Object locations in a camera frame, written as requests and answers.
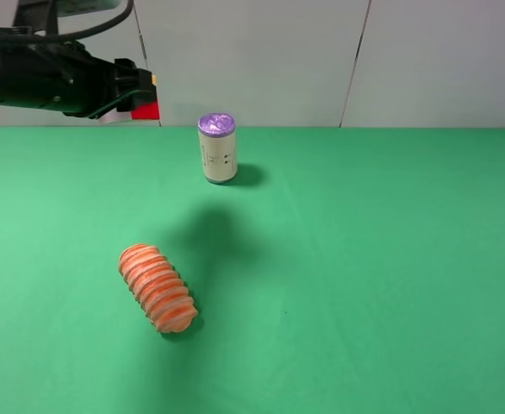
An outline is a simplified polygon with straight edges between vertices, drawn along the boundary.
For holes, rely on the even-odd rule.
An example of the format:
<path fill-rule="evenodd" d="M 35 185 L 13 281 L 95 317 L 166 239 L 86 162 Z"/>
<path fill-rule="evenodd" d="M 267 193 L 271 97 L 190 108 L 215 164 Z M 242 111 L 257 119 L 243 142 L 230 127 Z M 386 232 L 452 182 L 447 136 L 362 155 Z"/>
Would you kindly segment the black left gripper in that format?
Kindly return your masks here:
<path fill-rule="evenodd" d="M 123 105 L 105 113 L 115 106 L 119 93 L 156 91 L 152 73 L 132 60 L 99 59 L 78 41 L 42 46 L 41 58 L 45 60 L 41 64 L 42 109 L 91 119 L 102 115 L 100 123 L 158 122 L 131 119 L 130 112 L 147 103 L 140 100 L 133 107 Z"/>

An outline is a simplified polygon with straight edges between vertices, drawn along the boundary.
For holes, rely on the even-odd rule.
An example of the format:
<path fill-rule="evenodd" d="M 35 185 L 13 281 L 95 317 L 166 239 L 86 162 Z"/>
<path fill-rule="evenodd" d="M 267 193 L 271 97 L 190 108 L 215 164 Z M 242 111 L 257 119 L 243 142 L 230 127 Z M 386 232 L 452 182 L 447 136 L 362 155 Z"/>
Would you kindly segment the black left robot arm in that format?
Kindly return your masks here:
<path fill-rule="evenodd" d="M 99 59 L 79 41 L 0 44 L 0 105 L 98 119 L 157 103 L 153 74 Z"/>

